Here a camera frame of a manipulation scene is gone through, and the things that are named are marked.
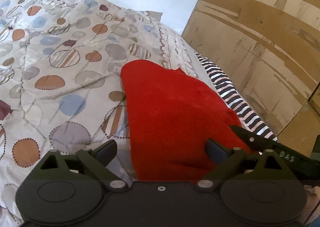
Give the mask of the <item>striped bed sheet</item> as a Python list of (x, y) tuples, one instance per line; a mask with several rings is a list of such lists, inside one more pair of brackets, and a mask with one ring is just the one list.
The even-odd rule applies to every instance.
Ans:
[(219, 96), (239, 117), (242, 127), (256, 135), (277, 141), (276, 135), (241, 96), (227, 74), (207, 57), (201, 54), (197, 54), (196, 56), (207, 72)]

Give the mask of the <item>red long-sleeve sweater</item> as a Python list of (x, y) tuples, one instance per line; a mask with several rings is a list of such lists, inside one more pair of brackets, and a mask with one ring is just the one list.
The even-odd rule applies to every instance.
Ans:
[(231, 129), (238, 116), (204, 82), (147, 60), (125, 64), (120, 77), (138, 180), (197, 182), (216, 167), (208, 139), (251, 153)]

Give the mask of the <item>patterned white quilt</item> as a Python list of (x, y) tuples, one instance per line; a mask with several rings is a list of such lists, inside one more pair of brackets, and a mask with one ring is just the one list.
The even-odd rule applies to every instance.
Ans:
[(106, 0), (1, 0), (1, 226), (19, 226), (15, 194), (51, 149), (117, 141), (110, 170), (135, 179), (122, 67), (133, 60), (206, 74), (151, 11)]

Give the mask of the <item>plywood wardrobe panel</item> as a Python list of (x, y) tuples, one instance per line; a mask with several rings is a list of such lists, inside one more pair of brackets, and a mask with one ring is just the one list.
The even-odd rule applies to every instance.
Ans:
[(183, 38), (219, 66), (284, 145), (319, 135), (319, 0), (198, 0)]

